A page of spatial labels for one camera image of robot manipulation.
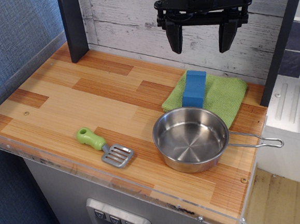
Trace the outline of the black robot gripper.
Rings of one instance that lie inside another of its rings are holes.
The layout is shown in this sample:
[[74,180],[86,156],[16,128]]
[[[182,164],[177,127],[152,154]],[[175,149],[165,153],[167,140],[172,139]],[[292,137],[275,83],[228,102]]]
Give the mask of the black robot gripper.
[[219,25],[219,51],[228,51],[238,24],[248,21],[252,0],[158,0],[157,26],[166,32],[172,51],[182,52],[182,26]]

